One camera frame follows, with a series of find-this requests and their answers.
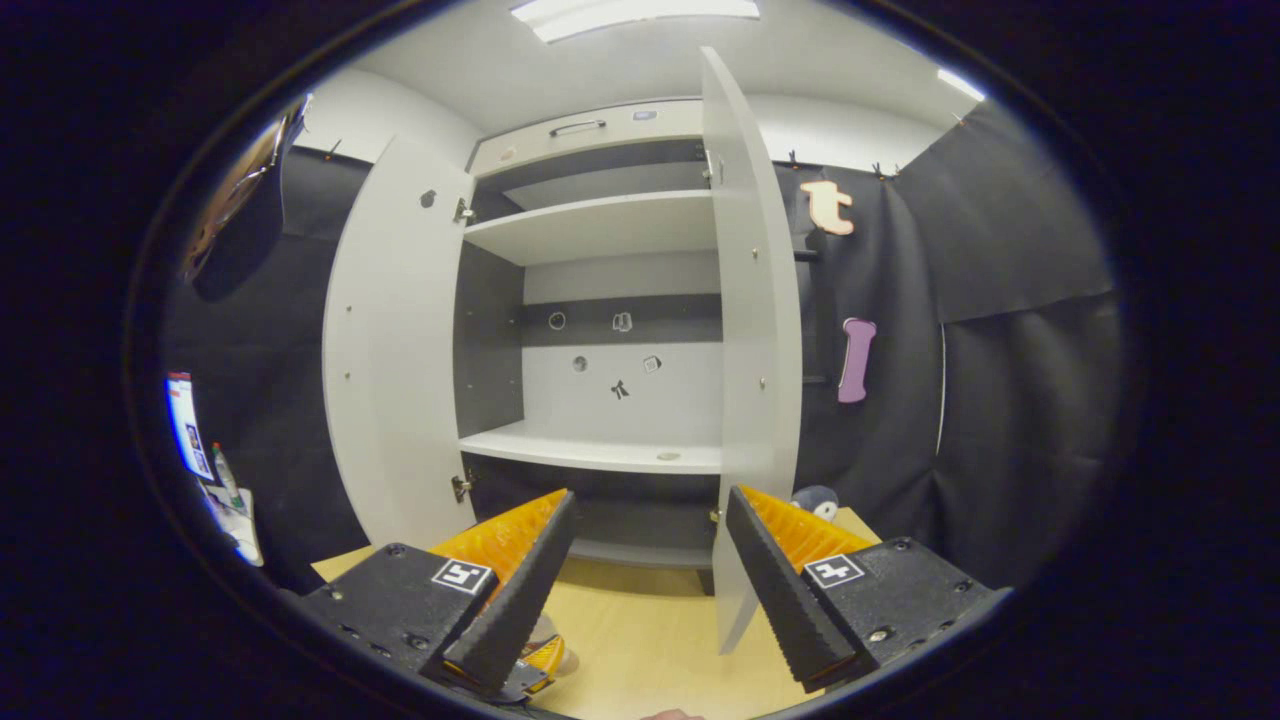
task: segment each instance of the monitor screen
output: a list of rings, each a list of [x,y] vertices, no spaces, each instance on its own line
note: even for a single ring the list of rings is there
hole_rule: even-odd
[[[192,473],[215,482],[205,454],[205,442],[200,438],[196,425],[196,401],[191,392],[191,373],[169,373],[169,415],[173,418],[173,433],[182,450],[182,459]]]

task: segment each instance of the open cabinet door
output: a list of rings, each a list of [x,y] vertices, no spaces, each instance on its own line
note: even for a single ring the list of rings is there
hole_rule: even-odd
[[[356,518],[380,547],[426,550],[475,524],[453,406],[453,297],[475,181],[397,137],[356,197],[329,278],[329,436]]]
[[[782,191],[764,138],[728,68],[703,47],[703,135],[712,170],[724,325],[719,510],[744,483],[791,497],[800,443],[800,291]],[[721,652],[759,601],[724,524],[712,550]]]

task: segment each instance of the wooden floor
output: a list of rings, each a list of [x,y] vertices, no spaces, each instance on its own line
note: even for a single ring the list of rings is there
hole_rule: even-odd
[[[841,509],[837,524],[874,538]],[[316,562],[328,582],[372,548]],[[680,708],[707,720],[742,720],[806,700],[791,679],[764,611],[731,655],[716,652],[716,601],[692,570],[650,570],[570,559],[547,598],[579,670],[532,703],[586,720],[639,720]]]

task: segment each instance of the bottle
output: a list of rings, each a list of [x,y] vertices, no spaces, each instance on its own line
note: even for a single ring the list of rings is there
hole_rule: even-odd
[[[218,470],[218,480],[227,488],[232,507],[244,512],[244,501],[241,500],[239,488],[236,487],[236,475],[232,475],[232,468],[227,464],[227,457],[223,456],[223,446],[216,442],[214,443],[214,469]]]

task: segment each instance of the drawer handle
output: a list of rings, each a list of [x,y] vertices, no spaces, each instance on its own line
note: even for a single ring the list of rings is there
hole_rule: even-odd
[[[549,132],[547,135],[549,135],[552,137],[559,137],[561,131],[566,131],[566,129],[570,129],[570,128],[580,128],[580,127],[585,127],[585,126],[595,126],[598,128],[603,128],[604,124],[605,124],[604,120],[586,120],[585,123],[571,123],[571,124],[567,124],[567,126],[561,126],[561,127],[553,129],[552,132]]]

